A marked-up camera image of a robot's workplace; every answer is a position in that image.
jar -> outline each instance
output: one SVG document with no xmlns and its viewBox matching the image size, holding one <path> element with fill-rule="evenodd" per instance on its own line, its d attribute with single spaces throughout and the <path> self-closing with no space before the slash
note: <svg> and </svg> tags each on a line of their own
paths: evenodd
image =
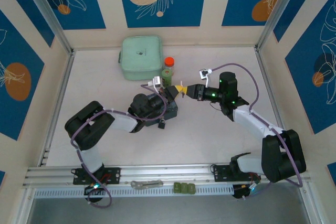
<svg viewBox="0 0 336 224">
<path fill-rule="evenodd" d="M 174 74 L 174 58 L 173 57 L 167 57 L 164 59 L 164 69 L 170 69 L 172 73 Z"/>
</svg>

white table surface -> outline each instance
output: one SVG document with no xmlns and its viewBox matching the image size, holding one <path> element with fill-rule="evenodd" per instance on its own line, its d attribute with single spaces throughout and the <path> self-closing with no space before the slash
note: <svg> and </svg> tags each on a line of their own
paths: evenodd
<svg viewBox="0 0 336 224">
<path fill-rule="evenodd" d="M 105 108 L 126 111 L 138 93 L 149 94 L 140 84 L 127 81 L 118 64 L 120 49 L 78 51 L 61 106 L 47 166 L 79 166 L 80 162 L 64 125 L 73 115 L 93 100 Z M 276 123 L 269 96 L 253 48 L 169 46 L 164 55 L 175 58 L 173 84 L 184 86 L 204 83 L 199 70 L 225 63 L 244 65 L 255 76 L 260 98 L 254 109 Z M 238 67 L 226 67 L 212 75 L 212 87 L 218 87 L 219 74 L 232 71 L 238 80 L 239 95 L 253 102 L 256 90 L 250 76 Z M 254 139 L 242 126 L 232 122 L 209 102 L 197 102 L 178 96 L 176 118 L 166 121 L 164 130 L 157 125 L 144 127 L 131 134 L 109 129 L 98 143 L 105 165 L 160 165 L 229 162 L 232 156 L 254 151 L 261 141 Z"/>
</svg>

wall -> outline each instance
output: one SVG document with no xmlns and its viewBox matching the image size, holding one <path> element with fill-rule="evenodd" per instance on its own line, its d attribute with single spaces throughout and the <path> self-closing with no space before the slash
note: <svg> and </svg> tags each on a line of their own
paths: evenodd
<svg viewBox="0 0 336 224">
<path fill-rule="evenodd" d="M 24 80 L 24 84 L 27 85 L 30 82 L 25 79 L 29 76 L 27 72 L 21 82 L 11 79 L 9 84 L 8 80 L 5 80 L 3 86 L 0 87 L 0 111 L 2 112 L 0 132 L 5 132 L 4 125 L 17 127 L 20 123 L 18 118 L 22 116 L 22 113 L 25 118 L 23 125 L 20 123 L 19 129 L 16 129 L 17 134 L 13 131 L 0 133 L 0 170 L 5 172 L 0 188 L 0 222 L 6 223 L 15 197 L 22 186 L 27 167 L 37 165 L 68 56 L 56 39 L 50 46 L 46 43 L 16 0 L 0 0 L 0 10 L 0 26 L 4 26 L 6 19 L 9 20 L 9 25 L 14 26 L 13 29 L 7 31 L 7 37 L 0 45 L 0 61 L 7 69 L 9 68 L 8 62 L 13 60 L 25 62 L 31 76 L 31 88 L 28 89 L 27 98 L 20 96 L 22 92 L 25 92 L 26 86 L 20 86 L 16 92 L 10 91 L 13 87 L 11 85 L 15 83 L 23 84 Z M 17 34 L 16 40 L 7 44 L 16 30 L 20 35 Z M 30 61 L 34 61 L 34 64 L 29 67 Z M 20 106 L 26 101 L 29 102 L 22 109 Z M 4 109 L 9 106 L 11 107 L 8 113 L 3 113 Z"/>
<path fill-rule="evenodd" d="M 333 68 L 334 64 L 328 62 L 330 59 L 334 62 L 336 52 L 332 47 L 328 52 L 325 46 L 322 47 L 326 42 L 334 44 L 333 27 L 329 27 L 331 38 L 324 39 L 324 32 L 321 32 L 324 22 L 330 24 L 329 18 L 325 17 L 334 0 L 327 1 L 306 0 L 279 42 L 272 34 L 261 55 L 285 126 L 300 135 L 307 170 L 318 200 L 322 202 L 320 211 L 325 216 L 325 223 L 334 223 L 336 187 L 327 165 L 336 162 L 336 104 L 333 103 L 333 92 L 329 92 L 329 96 L 327 93 L 328 88 L 333 88 L 330 81 L 333 78 L 327 75 L 335 72 L 326 72 L 321 68 L 322 60 L 327 62 L 323 68 Z M 290 5 L 284 13 L 290 12 L 289 8 Z"/>
<path fill-rule="evenodd" d="M 277 0 L 47 0 L 74 48 L 156 34 L 166 45 L 254 45 Z M 32 0 L 18 0 L 36 27 Z M 48 43 L 52 36 L 43 33 Z"/>
</svg>

purple cable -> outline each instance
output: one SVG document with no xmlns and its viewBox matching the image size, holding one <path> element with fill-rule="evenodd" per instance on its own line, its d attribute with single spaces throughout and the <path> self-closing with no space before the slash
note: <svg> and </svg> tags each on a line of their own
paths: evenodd
<svg viewBox="0 0 336 224">
<path fill-rule="evenodd" d="M 257 115 L 254 114 L 253 112 L 251 112 L 252 107 L 254 106 L 254 104 L 256 104 L 256 102 L 257 102 L 258 99 L 259 99 L 259 87 L 258 87 L 257 81 L 256 81 L 256 79 L 254 78 L 254 76 L 252 75 L 252 73 L 251 73 L 247 68 L 245 68 L 244 66 L 242 66 L 242 65 L 240 65 L 240 64 L 237 64 L 237 63 L 227 63 L 227 64 L 224 64 L 224 65 L 221 65 L 221 66 L 219 66 L 219 67 L 217 67 L 217 68 L 213 68 L 213 69 L 212 69 L 212 72 L 214 72 L 214 71 L 216 71 L 216 70 L 218 70 L 218 69 L 220 69 L 220 68 L 226 67 L 226 66 L 238 66 L 238 67 L 244 69 L 244 70 L 251 76 L 251 78 L 252 78 L 252 80 L 253 80 L 253 82 L 254 82 L 254 85 L 256 86 L 257 97 L 256 97 L 256 99 L 254 100 L 254 102 L 250 105 L 250 107 L 249 107 L 249 111 L 250 111 L 250 113 L 251 113 L 252 116 L 254 116 L 256 119 L 258 119 L 258 120 L 259 120 L 261 123 L 263 123 L 266 127 L 269 127 L 269 124 L 268 124 L 265 120 L 263 120 L 261 117 L 257 116 Z M 302 186 L 303 186 L 302 178 L 301 178 L 300 173 L 299 173 L 299 170 L 298 170 L 298 168 L 297 168 L 297 166 L 296 166 L 296 164 L 295 164 L 295 161 L 294 161 L 292 155 L 291 155 L 290 152 L 289 152 L 289 149 L 288 149 L 288 147 L 287 147 L 287 145 L 286 145 L 285 140 L 283 140 L 282 136 L 281 136 L 275 129 L 272 128 L 271 130 L 276 134 L 276 136 L 279 138 L 280 142 L 281 142 L 282 145 L 284 146 L 284 149 L 285 149 L 285 151 L 286 151 L 286 153 L 287 153 L 287 155 L 288 155 L 288 158 L 289 158 L 289 160 L 290 160 L 290 162 L 291 162 L 291 164 L 292 164 L 292 166 L 293 166 L 293 169 L 294 169 L 294 171 L 295 171 L 295 174 L 296 174 L 296 176 L 298 177 L 298 181 L 299 181 L 299 183 L 297 184 L 297 183 L 295 183 L 294 181 L 292 181 L 292 180 L 290 180 L 290 179 L 288 179 L 288 178 L 286 178 L 286 181 L 288 181 L 289 183 L 291 183 L 291 184 L 293 184 L 293 185 L 296 185 L 296 186 L 298 186 L 298 187 L 302 187 Z"/>
<path fill-rule="evenodd" d="M 167 110 L 167 104 L 166 104 L 166 101 L 165 101 L 165 99 L 164 99 L 159 93 L 156 93 L 154 90 L 152 90 L 152 89 L 150 89 L 150 88 L 148 88 L 148 87 L 146 87 L 146 86 L 148 86 L 148 85 L 147 85 L 147 84 L 143 84 L 143 85 L 141 85 L 141 87 L 143 87 L 143 88 L 145 88 L 145 89 L 147 89 L 147 90 L 150 90 L 150 91 L 152 91 L 153 93 L 155 93 L 156 95 L 158 95 L 158 96 L 162 99 L 162 101 L 163 101 L 164 108 L 163 108 L 162 113 L 161 113 L 159 116 L 157 116 L 157 117 L 155 117 L 155 118 L 150 118 L 150 119 L 149 119 L 149 118 L 138 118 L 138 117 L 136 117 L 136 116 L 130 115 L 130 114 L 125 113 L 125 112 L 117 111 L 117 110 L 102 110 L 102 111 L 98 112 L 97 114 L 93 115 L 92 117 L 90 117 L 90 118 L 89 118 L 89 119 L 88 119 L 88 120 L 87 120 L 81 127 L 79 127 L 79 128 L 75 131 L 75 133 L 74 133 L 74 134 L 72 135 L 72 137 L 71 137 L 70 144 L 76 149 L 78 158 L 79 158 L 79 160 L 80 160 L 80 162 L 81 162 L 81 164 L 82 164 L 84 170 L 90 175 L 91 178 L 93 178 L 93 180 L 94 180 L 96 183 L 98 183 L 98 184 L 104 189 L 104 191 L 105 191 L 105 192 L 108 194 L 108 196 L 109 196 L 109 200 L 110 200 L 110 201 L 109 201 L 109 203 L 108 203 L 107 205 L 105 205 L 105 206 L 99 206 L 99 205 L 96 205 L 96 204 L 91 204 L 91 205 L 94 206 L 94 207 L 97 207 L 97 208 L 108 208 L 108 207 L 112 204 L 112 196 L 111 196 L 109 190 L 107 189 L 107 187 L 106 187 L 102 182 L 100 182 L 100 181 L 99 181 L 99 180 L 92 174 L 92 172 L 90 172 L 89 168 L 88 168 L 88 167 L 86 166 L 86 164 L 84 163 L 84 160 L 83 160 L 83 158 L 82 158 L 82 156 L 81 156 L 81 154 L 80 154 L 80 149 L 79 149 L 79 147 L 74 143 L 75 138 L 76 138 L 76 136 L 78 135 L 78 133 L 79 133 L 82 129 L 84 129 L 84 127 L 85 127 L 86 125 L 88 125 L 88 124 L 89 124 L 91 121 L 93 121 L 96 117 L 98 117 L 98 116 L 100 116 L 101 114 L 104 114 L 104 113 L 112 113 L 112 112 L 114 112 L 114 113 L 117 113 L 117 114 L 127 115 L 127 116 L 129 116 L 129 117 L 131 117 L 131 118 L 133 118 L 133 119 L 137 119 L 137 120 L 141 120 L 141 121 L 155 121 L 155 120 L 161 118 L 161 117 L 164 115 L 164 113 L 166 112 L 166 110 Z"/>
<path fill-rule="evenodd" d="M 256 102 L 257 102 L 258 99 L 259 99 L 259 87 L 258 87 L 258 84 L 257 84 L 256 79 L 254 78 L 253 74 L 252 74 L 247 68 L 245 68 L 244 66 L 242 66 L 242 65 L 240 65 L 240 64 L 238 64 L 238 63 L 227 63 L 227 64 L 224 64 L 224 65 L 221 65 L 221 66 L 219 66 L 219 67 L 217 67 L 217 68 L 213 68 L 213 69 L 212 69 L 212 72 L 214 72 L 214 71 L 216 71 L 216 70 L 218 70 L 218 69 L 220 69 L 220 68 L 226 67 L 226 66 L 237 66 L 237 67 L 240 67 L 240 68 L 244 69 L 244 70 L 251 76 L 251 78 L 252 78 L 252 80 L 253 80 L 253 82 L 254 82 L 254 85 L 256 86 L 256 90 L 257 90 L 257 97 L 256 97 L 256 99 L 253 101 L 253 103 L 251 103 L 250 108 L 249 108 L 249 110 L 251 110 L 252 107 L 254 106 L 254 104 L 256 104 Z"/>
</svg>

